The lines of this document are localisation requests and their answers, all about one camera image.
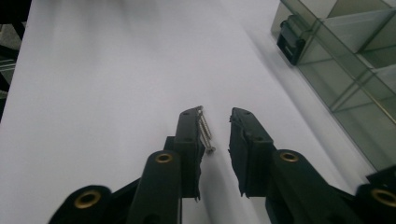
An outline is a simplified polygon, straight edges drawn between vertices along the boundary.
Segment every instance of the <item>metal pin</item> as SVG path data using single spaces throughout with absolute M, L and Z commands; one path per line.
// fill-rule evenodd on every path
M 210 140 L 207 138 L 206 133 L 204 131 L 204 125 L 201 121 L 198 122 L 199 131 L 201 133 L 201 139 L 203 140 L 203 144 L 205 146 L 205 151 L 207 154 L 212 153 L 216 150 L 215 147 L 210 145 Z

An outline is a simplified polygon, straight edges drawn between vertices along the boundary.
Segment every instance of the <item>white table surface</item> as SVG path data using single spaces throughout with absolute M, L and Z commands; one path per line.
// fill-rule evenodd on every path
M 303 153 L 354 192 L 373 168 L 271 37 L 276 0 L 34 0 L 0 124 L 0 223 L 46 223 L 87 185 L 141 176 L 198 105 L 218 149 L 183 223 L 269 223 L 241 198 L 227 151 L 234 106 L 277 148 Z

